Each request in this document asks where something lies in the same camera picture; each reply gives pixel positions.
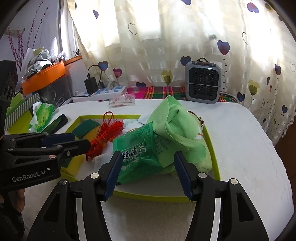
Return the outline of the person's left hand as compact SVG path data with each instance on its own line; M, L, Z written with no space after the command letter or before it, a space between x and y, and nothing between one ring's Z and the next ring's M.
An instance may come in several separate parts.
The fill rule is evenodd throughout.
M25 207L25 189L16 190L15 200L13 201L13 207L16 211L22 212Z

